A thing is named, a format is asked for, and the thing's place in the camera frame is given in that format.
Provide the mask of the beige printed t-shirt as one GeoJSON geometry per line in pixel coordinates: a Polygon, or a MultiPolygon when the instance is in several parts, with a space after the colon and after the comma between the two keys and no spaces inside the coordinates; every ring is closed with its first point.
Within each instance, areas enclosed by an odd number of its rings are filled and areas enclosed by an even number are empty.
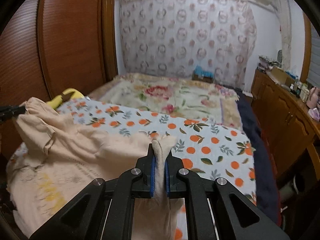
{"type": "Polygon", "coordinates": [[[152,147],[156,156],[155,192],[135,203],[133,239],[174,239],[181,199],[165,194],[164,167],[176,138],[125,137],[75,124],[45,102],[30,98],[26,112],[14,119],[24,147],[7,165],[7,185],[15,205],[14,220],[30,237],[95,178],[110,180],[133,168],[152,147]]]}

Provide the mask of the yellow garment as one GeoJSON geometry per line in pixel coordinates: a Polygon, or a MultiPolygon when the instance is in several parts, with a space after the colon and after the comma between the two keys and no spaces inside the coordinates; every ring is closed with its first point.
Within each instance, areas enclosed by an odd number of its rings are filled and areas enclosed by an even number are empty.
{"type": "Polygon", "coordinates": [[[51,101],[47,101],[46,104],[53,109],[57,109],[63,103],[71,99],[84,98],[84,95],[74,88],[67,88],[60,95],[57,95],[51,101]]]}

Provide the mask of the dark navy bed cover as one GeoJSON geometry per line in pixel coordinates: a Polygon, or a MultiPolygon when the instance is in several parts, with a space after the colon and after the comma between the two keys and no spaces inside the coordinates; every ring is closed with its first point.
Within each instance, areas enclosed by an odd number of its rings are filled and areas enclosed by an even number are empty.
{"type": "Polygon", "coordinates": [[[238,111],[241,116],[242,128],[248,136],[253,153],[256,177],[257,207],[278,226],[281,224],[279,193],[274,178],[270,158],[261,138],[261,129],[253,113],[253,109],[242,91],[235,91],[239,96],[238,111]]]}

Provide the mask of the orange-print white bed sheet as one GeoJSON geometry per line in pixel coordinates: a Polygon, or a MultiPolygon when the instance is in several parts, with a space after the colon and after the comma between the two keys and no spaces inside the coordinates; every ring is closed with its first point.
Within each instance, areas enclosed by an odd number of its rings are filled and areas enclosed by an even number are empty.
{"type": "Polygon", "coordinates": [[[253,153],[244,132],[204,120],[172,117],[87,98],[64,103],[59,114],[71,114],[75,124],[89,125],[125,137],[142,132],[148,137],[176,138],[172,155],[201,177],[226,178],[251,202],[257,201],[253,153]]]}

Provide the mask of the brown wooden wardrobe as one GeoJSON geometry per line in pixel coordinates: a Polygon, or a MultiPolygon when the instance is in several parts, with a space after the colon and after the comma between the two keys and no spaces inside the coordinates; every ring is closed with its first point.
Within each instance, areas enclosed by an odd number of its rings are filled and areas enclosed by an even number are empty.
{"type": "Polygon", "coordinates": [[[117,74],[115,0],[1,0],[1,106],[67,88],[89,94],[117,74]]]}

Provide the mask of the floral beige blanket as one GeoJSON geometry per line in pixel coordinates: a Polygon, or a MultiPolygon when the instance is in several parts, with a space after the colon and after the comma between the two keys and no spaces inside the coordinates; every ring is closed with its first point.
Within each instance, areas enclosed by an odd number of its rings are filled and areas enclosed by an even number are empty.
{"type": "Polygon", "coordinates": [[[88,96],[96,101],[242,130],[239,96],[235,90],[214,83],[129,73],[116,76],[88,96]]]}

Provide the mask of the brown wooden dresser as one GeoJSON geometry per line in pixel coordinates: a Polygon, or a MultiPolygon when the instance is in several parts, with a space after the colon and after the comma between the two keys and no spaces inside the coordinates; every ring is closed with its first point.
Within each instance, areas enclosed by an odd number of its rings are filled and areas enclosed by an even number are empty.
{"type": "Polygon", "coordinates": [[[276,178],[286,175],[306,152],[319,180],[319,122],[308,115],[306,105],[258,69],[251,93],[276,178]]]}

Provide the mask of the blue box on bed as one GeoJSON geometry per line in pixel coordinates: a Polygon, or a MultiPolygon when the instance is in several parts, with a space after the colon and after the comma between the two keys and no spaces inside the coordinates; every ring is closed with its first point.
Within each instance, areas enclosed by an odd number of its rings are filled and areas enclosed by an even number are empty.
{"type": "Polygon", "coordinates": [[[192,80],[213,83],[214,74],[212,72],[203,70],[200,66],[196,66],[192,74],[192,80]]]}

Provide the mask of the cardboard box on dresser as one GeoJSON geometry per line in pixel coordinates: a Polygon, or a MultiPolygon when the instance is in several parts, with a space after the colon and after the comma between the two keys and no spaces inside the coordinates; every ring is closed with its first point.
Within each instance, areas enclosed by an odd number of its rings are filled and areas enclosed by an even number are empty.
{"type": "Polygon", "coordinates": [[[268,76],[279,85],[286,85],[287,87],[290,87],[295,83],[295,80],[287,74],[287,72],[278,67],[273,67],[272,70],[268,72],[268,76]]]}

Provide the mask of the pink kettle on dresser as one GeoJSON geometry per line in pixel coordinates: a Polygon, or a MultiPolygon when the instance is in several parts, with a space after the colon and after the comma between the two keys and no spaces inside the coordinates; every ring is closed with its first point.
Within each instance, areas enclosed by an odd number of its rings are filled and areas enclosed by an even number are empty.
{"type": "Polygon", "coordinates": [[[314,109],[314,108],[317,107],[318,101],[319,101],[319,88],[313,87],[310,90],[308,99],[306,101],[306,105],[307,105],[308,108],[314,109]]]}

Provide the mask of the patterned lace curtain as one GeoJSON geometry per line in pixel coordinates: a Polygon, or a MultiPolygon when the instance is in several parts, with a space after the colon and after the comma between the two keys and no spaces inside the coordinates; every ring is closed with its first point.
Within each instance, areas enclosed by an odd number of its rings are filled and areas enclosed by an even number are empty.
{"type": "Polygon", "coordinates": [[[196,67],[224,86],[245,86],[257,26],[245,0],[119,0],[128,72],[190,78],[196,67]]]}

